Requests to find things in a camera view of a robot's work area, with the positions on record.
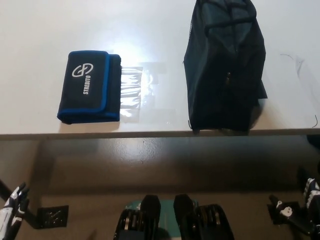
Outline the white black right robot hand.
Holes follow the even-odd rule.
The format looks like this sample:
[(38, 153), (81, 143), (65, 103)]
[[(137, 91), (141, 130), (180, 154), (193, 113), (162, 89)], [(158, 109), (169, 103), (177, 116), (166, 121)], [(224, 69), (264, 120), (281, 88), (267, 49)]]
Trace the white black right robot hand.
[(309, 177), (302, 189), (305, 214), (294, 209), (275, 195), (270, 195), (275, 218), (289, 224), (313, 240), (320, 238), (320, 186), (315, 178)]

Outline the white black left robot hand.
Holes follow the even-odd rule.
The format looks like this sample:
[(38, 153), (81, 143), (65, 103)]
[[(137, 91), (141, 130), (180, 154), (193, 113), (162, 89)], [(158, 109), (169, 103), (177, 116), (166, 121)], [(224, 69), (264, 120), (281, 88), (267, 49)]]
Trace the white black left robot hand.
[(0, 209), (0, 239), (15, 240), (29, 206), (29, 188), (23, 182)]

